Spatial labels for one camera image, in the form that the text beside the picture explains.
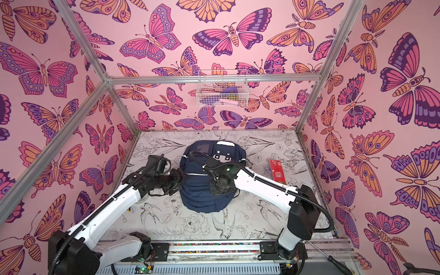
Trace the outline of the navy blue student backpack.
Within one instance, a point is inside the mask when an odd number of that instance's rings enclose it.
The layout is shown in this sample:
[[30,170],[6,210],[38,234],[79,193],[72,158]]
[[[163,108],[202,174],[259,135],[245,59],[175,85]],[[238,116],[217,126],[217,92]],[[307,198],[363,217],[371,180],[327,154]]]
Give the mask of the navy blue student backpack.
[[222,211],[235,196],[234,191],[224,195],[211,194],[212,177],[202,168],[208,157],[220,162],[234,161],[244,166],[247,161],[246,151],[229,141],[199,140],[187,147],[180,168],[188,178],[182,182],[180,196],[189,210],[205,214]]

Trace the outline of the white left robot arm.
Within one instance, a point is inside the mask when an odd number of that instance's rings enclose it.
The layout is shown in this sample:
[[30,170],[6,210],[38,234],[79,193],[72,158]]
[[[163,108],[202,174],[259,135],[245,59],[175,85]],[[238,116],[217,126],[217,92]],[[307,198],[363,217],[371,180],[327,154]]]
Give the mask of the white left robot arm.
[[69,230],[53,233],[48,244],[48,273],[94,275],[123,259],[151,257],[151,238],[143,233],[134,231],[116,241],[103,241],[102,237],[124,212],[147,198],[152,190],[173,195],[180,189],[188,176],[181,168],[167,170],[169,162],[163,155],[149,156],[147,164],[123,179],[101,206]]

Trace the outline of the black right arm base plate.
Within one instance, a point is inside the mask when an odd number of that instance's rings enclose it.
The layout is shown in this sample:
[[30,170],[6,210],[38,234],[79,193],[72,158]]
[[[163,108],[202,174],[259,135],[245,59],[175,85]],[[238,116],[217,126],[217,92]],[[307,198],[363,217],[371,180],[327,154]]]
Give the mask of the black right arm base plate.
[[277,241],[261,241],[259,243],[259,261],[265,260],[285,260],[285,253],[282,246]]

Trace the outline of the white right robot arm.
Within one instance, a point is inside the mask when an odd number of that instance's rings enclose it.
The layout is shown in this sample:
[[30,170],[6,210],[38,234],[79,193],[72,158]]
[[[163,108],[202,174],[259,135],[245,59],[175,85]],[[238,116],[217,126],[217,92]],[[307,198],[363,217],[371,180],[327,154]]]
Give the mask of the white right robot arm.
[[311,240],[314,233],[329,233],[335,229],[332,215],[318,203],[308,186],[287,186],[236,162],[205,164],[202,169],[211,177],[212,195],[223,195],[235,189],[247,191],[286,213],[286,225],[277,237],[278,247],[286,252]]

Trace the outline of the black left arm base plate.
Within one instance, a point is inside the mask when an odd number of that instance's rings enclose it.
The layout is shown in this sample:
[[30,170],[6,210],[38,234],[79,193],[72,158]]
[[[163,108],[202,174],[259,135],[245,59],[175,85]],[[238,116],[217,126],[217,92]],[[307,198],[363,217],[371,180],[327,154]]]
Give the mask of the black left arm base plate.
[[165,262],[168,258],[169,249],[169,243],[143,245],[137,255],[122,259],[121,262]]

